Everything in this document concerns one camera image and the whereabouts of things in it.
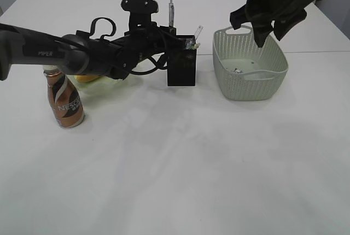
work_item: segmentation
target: bottle cap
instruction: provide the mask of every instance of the bottle cap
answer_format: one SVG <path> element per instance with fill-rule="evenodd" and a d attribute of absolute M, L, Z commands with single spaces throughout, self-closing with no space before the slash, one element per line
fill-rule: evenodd
<path fill-rule="evenodd" d="M 57 66 L 52 66 L 52 65 L 43 65 L 44 70 L 46 71 L 52 71 L 58 69 Z"/>

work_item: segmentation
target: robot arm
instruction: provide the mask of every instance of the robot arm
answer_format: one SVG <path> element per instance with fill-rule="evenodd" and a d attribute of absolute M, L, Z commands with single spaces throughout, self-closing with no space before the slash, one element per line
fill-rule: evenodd
<path fill-rule="evenodd" d="M 313 1 L 319 0 L 247 0 L 243 7 L 231 13 L 230 22 L 234 29 L 251 22 L 255 42 L 262 47 L 272 31 L 281 40 L 289 30 L 303 21 L 307 15 L 304 8 Z"/>
<path fill-rule="evenodd" d="M 158 12 L 156 1 L 122 0 L 121 6 L 130 12 L 129 31 L 113 41 L 105 37 L 115 35 L 116 25 L 105 17 L 95 19 L 90 32 L 77 31 L 75 35 L 62 38 L 0 24 L 0 80 L 7 78 L 12 64 L 52 64 L 65 74 L 125 79 L 129 74 L 145 75 L 169 66 L 176 69 L 182 63 L 175 62 L 181 61 L 186 54 L 195 54 L 194 36 L 177 36 L 176 28 L 159 27 L 151 21 L 151 14 Z M 100 19 L 112 24 L 112 32 L 100 39 L 91 39 Z M 152 56 L 158 53 L 164 54 L 155 61 Z M 150 59 L 155 67 L 146 72 L 133 71 L 145 59 Z M 168 70 L 168 76 L 175 69 Z"/>

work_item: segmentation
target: small object in basket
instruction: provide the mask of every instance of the small object in basket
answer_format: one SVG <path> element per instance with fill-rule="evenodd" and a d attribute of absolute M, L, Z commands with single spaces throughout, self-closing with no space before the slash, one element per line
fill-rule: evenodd
<path fill-rule="evenodd" d="M 241 74 L 241 73 L 243 73 L 243 71 L 240 70 L 240 69 L 238 69 L 238 68 L 235 68 L 234 72 L 235 72 L 236 74 Z"/>

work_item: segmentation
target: bottle label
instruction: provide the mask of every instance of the bottle label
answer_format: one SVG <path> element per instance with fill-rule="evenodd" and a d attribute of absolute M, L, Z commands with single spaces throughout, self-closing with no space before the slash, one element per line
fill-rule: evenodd
<path fill-rule="evenodd" d="M 78 112 L 80 105 L 81 100 L 78 91 L 75 89 L 69 97 L 69 103 L 65 105 L 58 105 L 57 108 L 59 111 L 66 110 L 67 112 L 63 116 L 63 118 L 68 118 Z"/>

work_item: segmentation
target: plastic basket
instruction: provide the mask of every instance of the plastic basket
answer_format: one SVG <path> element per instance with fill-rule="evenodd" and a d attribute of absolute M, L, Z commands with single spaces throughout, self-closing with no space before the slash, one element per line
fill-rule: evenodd
<path fill-rule="evenodd" d="M 218 84 L 224 96 L 231 100 L 269 99 L 288 71 L 287 60 L 271 36 L 259 48 L 253 29 L 242 27 L 250 32 L 228 34 L 226 31 L 232 29 L 229 27 L 214 33 L 213 59 Z"/>

